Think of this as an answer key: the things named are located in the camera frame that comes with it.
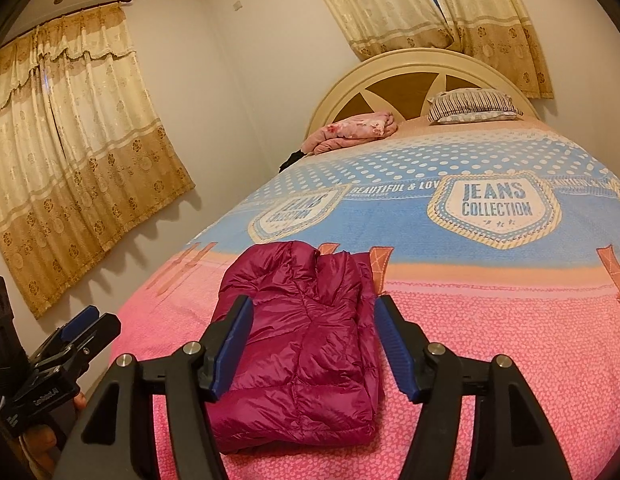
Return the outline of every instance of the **headboard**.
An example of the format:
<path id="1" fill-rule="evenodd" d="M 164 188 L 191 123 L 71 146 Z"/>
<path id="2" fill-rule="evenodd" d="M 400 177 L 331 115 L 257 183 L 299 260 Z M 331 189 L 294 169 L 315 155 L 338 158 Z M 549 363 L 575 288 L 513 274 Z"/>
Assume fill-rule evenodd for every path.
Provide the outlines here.
<path id="1" fill-rule="evenodd" d="M 307 137 L 352 115 L 387 110 L 403 122 L 426 115 L 432 96 L 456 88 L 496 88 L 526 115 L 538 118 L 522 92 L 491 66 L 440 48 L 406 48 L 380 54 L 344 75 L 317 107 Z"/>

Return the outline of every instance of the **black clamp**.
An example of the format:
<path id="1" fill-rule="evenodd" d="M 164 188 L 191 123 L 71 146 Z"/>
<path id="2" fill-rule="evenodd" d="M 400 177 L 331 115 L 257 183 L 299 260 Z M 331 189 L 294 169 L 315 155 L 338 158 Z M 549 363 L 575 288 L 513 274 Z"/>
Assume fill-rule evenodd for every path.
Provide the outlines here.
<path id="1" fill-rule="evenodd" d="M 62 450 L 76 421 L 73 399 L 80 392 L 77 380 L 120 333 L 116 316 L 100 316 L 95 306 L 88 306 L 23 360 L 18 374 L 10 368 L 10 380 L 5 379 L 7 375 L 0 380 L 1 389 L 5 389 L 0 419 L 11 436 L 45 424 L 54 430 L 56 447 Z"/>
<path id="2" fill-rule="evenodd" d="M 253 306 L 239 296 L 223 320 L 171 356 L 123 354 L 107 372 L 66 445 L 54 480 L 158 480 L 152 396 L 166 397 L 180 480 L 227 480 L 205 408 L 229 389 L 250 334 Z M 390 296 L 376 327 L 399 389 L 423 404 L 399 480 L 448 480 L 461 398 L 476 396 L 468 480 L 570 480 L 546 416 L 516 364 L 460 358 L 403 319 Z"/>
<path id="3" fill-rule="evenodd" d="M 152 396 L 165 396 L 177 475 L 227 480 L 204 402 L 231 386 L 253 322 L 250 298 L 210 323 L 199 341 L 139 362 L 122 354 L 78 420 L 55 480 L 158 480 Z"/>
<path id="4" fill-rule="evenodd" d="M 423 404 L 399 480 L 448 480 L 461 398 L 476 396 L 468 480 L 570 480 L 554 431 L 514 361 L 458 357 L 403 319 L 390 296 L 375 304 L 379 338 L 397 386 Z"/>

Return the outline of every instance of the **beige curtain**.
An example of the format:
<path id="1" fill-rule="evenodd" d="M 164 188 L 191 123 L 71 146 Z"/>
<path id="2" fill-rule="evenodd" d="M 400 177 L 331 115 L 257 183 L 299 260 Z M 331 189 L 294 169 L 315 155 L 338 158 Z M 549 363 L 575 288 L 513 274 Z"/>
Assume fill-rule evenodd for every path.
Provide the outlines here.
<path id="1" fill-rule="evenodd" d="M 59 18 L 0 51 L 0 248 L 35 317 L 193 187 L 118 4 Z"/>
<path id="2" fill-rule="evenodd" d="M 399 48 L 453 43 L 433 0 L 324 1 L 361 60 Z"/>
<path id="3" fill-rule="evenodd" d="M 529 98 L 554 98 L 546 59 L 521 0 L 438 0 L 455 44 Z"/>

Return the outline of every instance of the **folded blanket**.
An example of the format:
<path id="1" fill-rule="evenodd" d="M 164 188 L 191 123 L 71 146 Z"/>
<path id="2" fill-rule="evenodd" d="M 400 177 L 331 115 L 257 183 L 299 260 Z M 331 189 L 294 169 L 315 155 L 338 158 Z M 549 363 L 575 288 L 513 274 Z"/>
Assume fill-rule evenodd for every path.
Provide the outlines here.
<path id="1" fill-rule="evenodd" d="M 213 320 L 239 294 L 254 324 L 231 389 L 207 405 L 219 450 L 370 443 L 380 392 L 369 255 L 256 245 L 225 273 Z"/>
<path id="2" fill-rule="evenodd" d="M 398 124 L 390 112 L 357 115 L 319 128 L 305 139 L 301 151 L 319 155 L 339 148 L 349 148 L 389 137 L 397 128 Z"/>

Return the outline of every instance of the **finger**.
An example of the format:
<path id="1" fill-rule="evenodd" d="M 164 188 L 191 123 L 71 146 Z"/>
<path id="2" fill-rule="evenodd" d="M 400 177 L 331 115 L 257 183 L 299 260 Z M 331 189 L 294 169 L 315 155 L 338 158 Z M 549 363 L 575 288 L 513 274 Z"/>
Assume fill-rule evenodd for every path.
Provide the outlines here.
<path id="1" fill-rule="evenodd" d="M 54 471 L 54 461 L 48 451 L 56 446 L 56 435 L 47 426 L 35 426 L 26 431 L 23 436 L 26 451 L 33 461 L 47 472 Z"/>
<path id="2" fill-rule="evenodd" d="M 74 407 L 77 411 L 85 410 L 85 407 L 88 405 L 88 399 L 86 399 L 85 395 L 79 393 L 76 397 L 74 397 Z"/>

